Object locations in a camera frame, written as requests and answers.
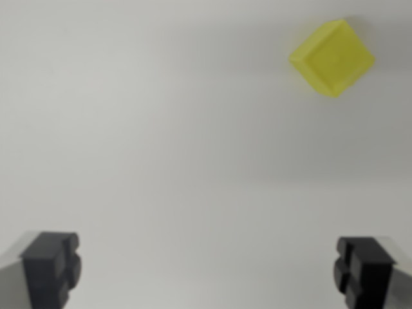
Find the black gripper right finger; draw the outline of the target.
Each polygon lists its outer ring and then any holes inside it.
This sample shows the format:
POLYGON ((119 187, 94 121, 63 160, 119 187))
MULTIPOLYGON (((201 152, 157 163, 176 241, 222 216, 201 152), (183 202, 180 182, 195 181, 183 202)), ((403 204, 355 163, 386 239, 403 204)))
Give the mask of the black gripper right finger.
POLYGON ((411 308, 411 256, 388 237, 340 237, 333 266, 351 309, 411 308))

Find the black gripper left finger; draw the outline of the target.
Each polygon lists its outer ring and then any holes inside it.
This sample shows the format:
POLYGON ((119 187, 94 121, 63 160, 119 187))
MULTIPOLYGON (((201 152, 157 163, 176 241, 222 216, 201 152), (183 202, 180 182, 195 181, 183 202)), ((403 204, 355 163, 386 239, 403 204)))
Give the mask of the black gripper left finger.
POLYGON ((81 276, 75 232, 25 232, 1 253, 1 308, 66 306, 81 276))

